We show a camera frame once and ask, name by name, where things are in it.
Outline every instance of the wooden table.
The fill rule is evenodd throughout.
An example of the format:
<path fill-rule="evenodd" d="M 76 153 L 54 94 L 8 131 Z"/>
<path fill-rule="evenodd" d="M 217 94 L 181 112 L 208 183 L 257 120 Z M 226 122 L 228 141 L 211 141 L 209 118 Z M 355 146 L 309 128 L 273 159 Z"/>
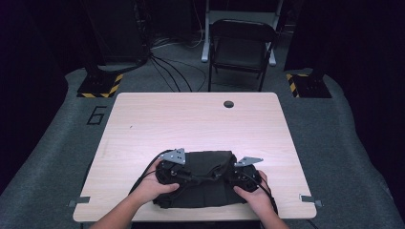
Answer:
<path fill-rule="evenodd" d="M 233 108 L 226 108 L 225 101 Z M 282 219 L 316 215 L 309 187 L 288 130 L 280 102 L 273 93 L 125 93 L 116 103 L 100 140 L 74 219 L 97 221 L 127 195 L 150 161 L 160 152 L 232 151 L 263 158 L 256 168 L 268 184 Z M 199 209 L 161 209 L 149 202 L 133 221 L 258 219 L 247 204 Z"/>

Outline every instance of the person's right hand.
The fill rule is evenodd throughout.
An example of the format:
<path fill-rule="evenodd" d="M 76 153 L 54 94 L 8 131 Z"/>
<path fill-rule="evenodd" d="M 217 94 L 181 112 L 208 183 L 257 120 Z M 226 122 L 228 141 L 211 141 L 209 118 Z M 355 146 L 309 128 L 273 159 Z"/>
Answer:
<path fill-rule="evenodd" d="M 268 187 L 265 183 L 265 181 L 267 181 L 267 176 L 266 174 L 261 171 L 258 170 L 260 176 L 262 177 L 262 183 L 261 185 L 263 187 L 265 187 L 268 190 Z M 268 195 L 265 193 L 265 191 L 263 191 L 261 188 L 258 188 L 257 190 L 255 190 L 252 193 L 249 193 L 245 190 L 243 190 L 242 188 L 235 186 L 233 188 L 233 190 L 239 195 L 241 196 L 241 198 L 244 198 L 247 203 L 249 204 L 250 208 L 253 210 L 253 212 L 256 213 L 256 215 L 258 215 L 259 217 L 262 214 L 266 214 L 268 212 L 273 212 L 273 206 L 271 205 L 270 202 L 270 198 L 268 197 Z"/>

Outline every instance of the black cable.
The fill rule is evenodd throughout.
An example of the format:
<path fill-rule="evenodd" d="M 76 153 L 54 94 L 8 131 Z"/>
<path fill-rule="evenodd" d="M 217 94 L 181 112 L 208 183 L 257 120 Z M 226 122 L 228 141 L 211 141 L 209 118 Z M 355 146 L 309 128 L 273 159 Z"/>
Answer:
<path fill-rule="evenodd" d="M 241 174 L 244 175 L 245 177 L 249 178 L 250 180 L 252 180 L 254 183 L 256 183 L 267 194 L 268 198 L 270 199 L 270 203 L 271 203 L 271 206 L 273 207 L 274 212 L 278 215 L 277 204 L 276 204 L 276 201 L 275 201 L 273 195 L 271 194 L 271 191 L 270 192 L 268 191 L 268 190 L 270 190 L 270 187 L 268 187 L 267 182 L 262 178 L 262 181 L 265 182 L 268 190 L 265 187 L 263 187 L 262 184 L 257 182 L 253 177 L 249 176 L 248 174 L 246 174 L 246 173 L 241 173 Z"/>
<path fill-rule="evenodd" d="M 278 209 L 277 209 L 277 204 L 274 200 L 274 197 L 271 195 L 271 192 L 268 192 L 267 189 L 265 189 L 265 187 L 263 187 L 261 184 L 259 184 L 253 177 L 247 175 L 246 173 L 242 173 L 242 175 L 246 176 L 247 178 L 251 179 L 253 182 L 255 182 L 261 189 L 263 189 L 263 191 L 265 191 L 265 193 L 269 196 L 270 198 L 270 202 L 271 205 L 273 206 L 274 212 L 278 215 Z M 268 190 L 271 190 L 270 187 L 268 187 L 267 182 L 261 177 L 261 180 L 265 183 L 265 185 L 267 186 Z M 313 223 L 310 219 L 307 219 L 307 222 L 309 222 L 309 224 L 315 228 L 318 229 L 318 227 L 315 225 L 315 223 Z"/>
<path fill-rule="evenodd" d="M 172 59 L 167 59 L 167 58 L 161 58 L 161 59 L 164 59 L 164 60 L 167 60 L 167 61 L 176 62 L 176 63 L 180 63 L 180 64 L 183 64 L 183 65 L 185 65 L 185 66 L 188 66 L 188 67 L 191 67 L 191 68 L 194 68 L 194 69 L 200 71 L 200 72 L 202 73 L 202 75 L 203 75 L 203 82 L 202 82 L 202 85 L 201 85 L 201 86 L 199 87 L 199 89 L 197 90 L 197 92 L 199 92 L 200 89 L 201 89 L 201 88 L 203 87 L 203 85 L 205 84 L 205 81 L 206 81 L 206 74 L 205 74 L 205 72 L 204 72 L 203 70 L 197 68 L 196 66 L 189 65 L 189 64 L 186 64 L 186 63 L 181 62 L 181 61 L 178 61 L 178 60 L 172 60 Z"/>
<path fill-rule="evenodd" d="M 177 82 L 176 82 L 176 79 L 173 77 L 173 75 L 172 75 L 166 68 L 164 68 L 160 63 L 158 63 L 158 61 L 155 59 L 155 57 L 154 57 L 153 55 L 151 55 L 151 60 L 152 60 L 152 61 L 155 61 L 155 63 L 156 63 L 157 65 L 159 65 L 161 68 L 163 68 L 163 69 L 169 74 L 169 76 L 172 78 L 173 82 L 175 83 L 175 85 L 176 85 L 176 87 L 177 87 L 177 89 L 179 90 L 179 93 L 180 93 L 181 90 L 180 90 L 180 88 L 179 88 L 179 85 L 178 85 Z"/>
<path fill-rule="evenodd" d="M 182 75 L 182 73 L 180 73 L 180 71 L 179 71 L 178 69 L 176 69 L 172 64 L 170 64 L 169 62 L 165 61 L 164 59 L 159 58 L 159 57 L 157 57 L 157 56 L 155 56 L 155 55 L 153 55 L 153 54 L 152 54 L 152 56 L 153 56 L 154 58 L 157 58 L 158 60 L 164 62 L 164 63 L 167 64 L 168 66 L 172 67 L 172 69 L 174 69 L 174 70 L 181 76 L 181 78 L 185 81 L 185 83 L 187 84 L 188 89 L 190 90 L 190 92 L 191 92 L 191 93 L 193 92 L 193 90 L 191 89 L 190 84 L 188 83 L 187 79 L 184 77 L 184 75 Z"/>
<path fill-rule="evenodd" d="M 131 190 L 129 191 L 129 194 L 128 194 L 128 195 L 130 195 L 132 192 L 134 192 L 134 190 L 139 186 L 139 184 L 143 181 L 143 179 L 144 179 L 146 176 L 148 176 L 149 174 L 151 174 L 151 173 L 146 174 L 146 172 L 148 172 L 149 168 L 150 168 L 150 167 L 152 166 L 152 164 L 159 158 L 159 156 L 160 156 L 161 154 L 164 154 L 164 153 L 165 153 L 165 152 L 156 155 L 155 158 L 153 158 L 153 160 L 148 164 L 148 166 L 146 166 L 146 169 L 143 171 L 142 175 L 138 178 L 137 182 L 135 182 L 134 186 L 131 188 Z"/>
<path fill-rule="evenodd" d="M 309 224 L 310 224 L 313 228 L 318 229 L 318 227 L 315 225 L 315 223 L 313 223 L 310 219 L 307 219 L 307 222 L 309 222 Z"/>
<path fill-rule="evenodd" d="M 169 82 L 167 82 L 167 79 L 163 76 L 163 74 L 159 71 L 158 67 L 156 67 L 154 61 L 151 61 L 153 67 L 155 67 L 156 71 L 158 71 L 158 73 L 160 74 L 161 78 L 164 80 L 164 82 L 166 82 L 166 85 L 170 88 L 170 90 L 172 90 L 172 92 L 174 92 L 173 88 L 170 86 Z"/>

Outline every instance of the hand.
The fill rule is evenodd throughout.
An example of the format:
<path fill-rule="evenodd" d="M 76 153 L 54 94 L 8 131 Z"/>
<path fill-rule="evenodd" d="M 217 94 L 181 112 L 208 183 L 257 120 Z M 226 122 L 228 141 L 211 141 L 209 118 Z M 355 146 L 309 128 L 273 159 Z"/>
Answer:
<path fill-rule="evenodd" d="M 267 181 L 267 176 L 263 171 L 258 170 L 260 176 L 262 177 L 261 185 L 268 190 L 268 187 L 265 183 Z M 235 186 L 233 190 L 244 198 L 247 203 L 249 204 L 250 208 L 256 213 L 256 215 L 260 216 L 265 212 L 274 212 L 273 207 L 270 202 L 270 198 L 268 195 L 263 191 L 261 188 L 256 189 L 254 192 L 249 193 L 242 188 Z"/>
<path fill-rule="evenodd" d="M 137 189 L 131 193 L 130 196 L 137 197 L 140 204 L 147 203 L 158 197 L 160 194 L 171 193 L 179 188 L 178 183 L 173 184 L 160 184 L 156 178 L 156 167 L 161 162 L 161 159 L 157 159 L 146 172 L 147 176 L 142 180 Z"/>

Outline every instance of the metal bracket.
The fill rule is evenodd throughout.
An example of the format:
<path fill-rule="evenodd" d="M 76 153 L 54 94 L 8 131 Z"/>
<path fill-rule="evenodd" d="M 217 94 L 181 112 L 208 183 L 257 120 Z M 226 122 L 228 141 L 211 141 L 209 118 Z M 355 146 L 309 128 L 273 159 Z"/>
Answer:
<path fill-rule="evenodd" d="M 185 164 L 185 152 L 184 149 L 176 149 L 165 154 L 160 155 L 163 160 L 171 161 L 177 164 Z"/>
<path fill-rule="evenodd" d="M 235 163 L 235 167 L 244 167 L 244 166 L 251 165 L 251 164 L 254 164 L 254 163 L 257 163 L 260 161 L 263 161 L 263 159 L 257 158 L 257 157 L 245 156 L 240 161 Z"/>
<path fill-rule="evenodd" d="M 303 195 L 300 194 L 300 199 L 303 202 L 311 202 L 311 203 L 315 204 L 315 206 L 317 206 L 317 207 L 323 207 L 324 206 L 324 204 L 322 203 L 322 200 L 315 200 L 315 198 L 313 198 L 313 197 L 303 196 Z"/>
<path fill-rule="evenodd" d="M 77 199 L 72 199 L 66 204 L 67 207 L 76 207 L 78 203 L 88 203 L 90 201 L 90 197 L 80 197 Z"/>

